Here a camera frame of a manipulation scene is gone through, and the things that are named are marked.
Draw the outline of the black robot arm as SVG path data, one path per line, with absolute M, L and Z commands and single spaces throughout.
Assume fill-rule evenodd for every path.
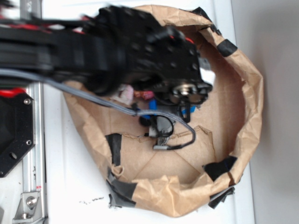
M 182 32 L 127 7 L 102 8 L 86 20 L 0 21 L 2 68 L 78 81 L 99 96 L 128 84 L 173 105 L 201 104 L 213 88 L 204 63 Z

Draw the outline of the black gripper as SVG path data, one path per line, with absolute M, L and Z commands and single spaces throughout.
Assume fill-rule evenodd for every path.
M 203 80 L 196 46 L 174 27 L 163 27 L 151 14 L 128 18 L 126 83 L 137 91 L 152 91 L 165 105 L 200 105 L 212 85 Z

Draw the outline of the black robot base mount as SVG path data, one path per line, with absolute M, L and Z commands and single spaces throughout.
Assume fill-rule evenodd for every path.
M 0 98 L 0 176 L 6 177 L 35 145 L 34 100 L 26 93 Z

